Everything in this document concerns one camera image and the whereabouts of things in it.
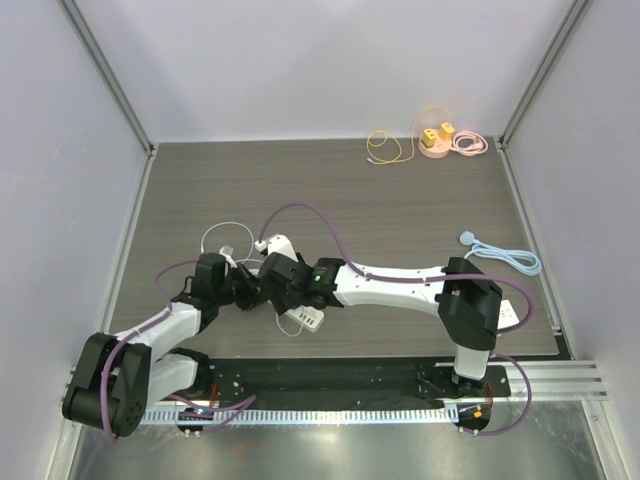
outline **white cable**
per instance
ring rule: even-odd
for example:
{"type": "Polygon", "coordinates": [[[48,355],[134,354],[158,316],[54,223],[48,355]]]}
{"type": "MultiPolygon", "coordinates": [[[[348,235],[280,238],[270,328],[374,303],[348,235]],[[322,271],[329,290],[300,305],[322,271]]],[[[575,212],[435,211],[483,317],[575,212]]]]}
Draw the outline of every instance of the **white cable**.
{"type": "Polygon", "coordinates": [[[282,325],[280,325],[280,315],[278,315],[278,312],[276,312],[276,325],[282,333],[291,338],[295,338],[300,335],[302,333],[302,330],[304,329],[304,325],[300,324],[300,330],[298,330],[295,334],[287,332],[284,328],[282,328],[282,325]]]}
{"type": "Polygon", "coordinates": [[[456,133],[451,140],[451,151],[458,152],[465,157],[475,157],[486,152],[489,149],[489,144],[482,135],[468,130],[463,130],[456,133]],[[461,142],[470,141],[471,143],[466,147],[460,145],[461,142]]]}
{"type": "Polygon", "coordinates": [[[471,232],[463,232],[462,235],[460,235],[460,243],[466,246],[471,246],[471,250],[467,252],[464,258],[475,255],[476,257],[481,258],[502,260],[518,270],[520,273],[524,273],[531,277],[538,275],[542,271],[542,262],[532,252],[528,252],[526,250],[504,250],[502,248],[494,247],[493,245],[476,240],[475,236],[471,232]]]}
{"type": "Polygon", "coordinates": [[[247,233],[249,234],[249,236],[251,237],[251,247],[249,248],[249,253],[247,254],[246,258],[244,260],[240,260],[241,262],[244,262],[246,260],[249,260],[251,255],[253,255],[253,244],[255,243],[255,238],[253,238],[253,233],[251,232],[251,230],[249,229],[249,227],[247,227],[244,223],[238,223],[238,222],[222,222],[222,223],[216,223],[215,225],[209,227],[204,234],[202,235],[202,239],[200,240],[200,253],[204,253],[204,240],[207,238],[207,235],[209,235],[210,232],[212,232],[213,230],[215,230],[216,228],[219,227],[224,227],[227,225],[235,225],[237,227],[242,227],[244,228],[247,233]]]}

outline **metal floor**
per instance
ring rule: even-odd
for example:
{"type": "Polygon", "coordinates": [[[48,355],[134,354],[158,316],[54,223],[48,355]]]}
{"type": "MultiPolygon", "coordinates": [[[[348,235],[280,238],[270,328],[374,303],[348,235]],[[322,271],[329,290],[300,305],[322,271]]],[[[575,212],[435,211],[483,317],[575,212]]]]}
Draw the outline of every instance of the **metal floor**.
{"type": "MultiPolygon", "coordinates": [[[[494,405],[491,428],[522,408],[494,405]]],[[[580,402],[536,402],[520,427],[490,438],[459,434],[450,424],[413,424],[239,427],[166,441],[175,427],[140,427],[113,447],[101,431],[84,431],[74,480],[606,478],[580,402]]]]}
{"type": "MultiPolygon", "coordinates": [[[[110,331],[140,323],[164,306],[153,279],[163,267],[196,259],[202,233],[223,221],[246,223],[255,234],[284,203],[306,200],[336,223],[353,258],[372,266],[421,268],[445,265],[467,248],[464,230],[504,248],[526,248],[520,220],[499,155],[450,154],[444,160],[418,155],[410,162],[374,167],[365,161],[364,140],[310,140],[162,144],[151,169],[110,331]]],[[[305,259],[337,256],[324,224],[296,208],[275,221],[305,259]]],[[[226,228],[207,245],[247,252],[242,229],[226,228]]],[[[487,273],[517,279],[538,302],[524,329],[502,336],[497,350],[518,355],[557,353],[539,282],[500,262],[473,260],[487,273]]],[[[169,274],[178,292],[189,267],[169,274]]],[[[524,300],[510,288],[505,297],[522,314],[524,300]]],[[[325,311],[316,333],[291,339],[274,324],[268,305],[250,313],[225,307],[203,333],[185,343],[212,357],[318,357],[450,355],[453,343],[436,318],[383,307],[325,311]]],[[[290,330],[297,325],[283,318],[290,330]]]]}

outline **gray table top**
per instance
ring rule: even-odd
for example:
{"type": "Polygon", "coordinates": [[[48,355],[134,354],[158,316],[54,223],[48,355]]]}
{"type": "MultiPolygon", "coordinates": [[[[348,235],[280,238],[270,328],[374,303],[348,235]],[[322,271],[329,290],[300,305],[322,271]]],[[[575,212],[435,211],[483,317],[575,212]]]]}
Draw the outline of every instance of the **gray table top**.
{"type": "MultiPolygon", "coordinates": [[[[196,259],[200,238],[211,225],[238,221],[257,235],[277,207],[306,200],[322,208],[337,225],[355,261],[372,266],[423,268],[445,265],[467,247],[458,236],[470,230],[503,248],[526,248],[526,242],[495,149],[479,157],[450,154],[443,160],[414,160],[388,166],[365,161],[363,140],[305,140],[162,144],[151,170],[110,330],[130,328],[155,314],[164,299],[153,278],[163,267],[196,259]]],[[[270,233],[282,233],[308,263],[339,256],[322,221],[294,208],[282,213],[270,233]]],[[[213,250],[235,247],[241,258],[249,239],[229,227],[207,240],[213,250]]],[[[472,260],[485,273],[517,279],[531,289],[537,313],[522,330],[503,335],[503,353],[555,354],[543,296],[536,278],[507,265],[472,260]]],[[[178,292],[184,267],[164,284],[178,292]]],[[[504,287],[522,315],[526,303],[504,287]]],[[[450,355],[453,343],[441,322],[416,311],[361,306],[325,311],[316,333],[297,338],[275,326],[269,305],[241,312],[224,307],[203,333],[185,346],[215,357],[318,357],[450,355]]],[[[297,324],[282,318],[284,328],[297,324]]]]}

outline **blue extension cord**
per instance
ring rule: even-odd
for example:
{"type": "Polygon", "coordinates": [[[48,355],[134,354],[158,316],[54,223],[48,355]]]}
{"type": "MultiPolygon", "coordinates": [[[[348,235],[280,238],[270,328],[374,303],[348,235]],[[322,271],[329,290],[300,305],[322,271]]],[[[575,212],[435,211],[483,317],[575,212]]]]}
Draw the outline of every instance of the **blue extension cord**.
{"type": "Polygon", "coordinates": [[[494,247],[493,245],[476,240],[475,236],[471,232],[463,232],[462,235],[460,235],[460,243],[471,247],[471,250],[467,252],[464,258],[475,255],[481,258],[502,260],[518,270],[520,273],[524,273],[525,275],[532,277],[538,275],[542,271],[542,262],[540,259],[533,253],[526,250],[503,250],[502,248],[494,247]]]}

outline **reflective metal surface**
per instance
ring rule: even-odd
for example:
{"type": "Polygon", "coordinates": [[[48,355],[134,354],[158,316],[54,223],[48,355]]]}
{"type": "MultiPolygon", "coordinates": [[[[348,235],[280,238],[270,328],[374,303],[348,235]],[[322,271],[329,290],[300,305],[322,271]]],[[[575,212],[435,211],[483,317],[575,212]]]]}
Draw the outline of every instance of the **reflective metal surface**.
{"type": "MultiPolygon", "coordinates": [[[[522,407],[496,404],[491,428],[511,422],[522,407]]],[[[168,439],[175,432],[140,427],[109,446],[101,432],[86,429],[70,478],[605,478],[579,402],[536,402],[518,429],[489,438],[458,434],[444,424],[232,428],[200,439],[168,439]]]]}

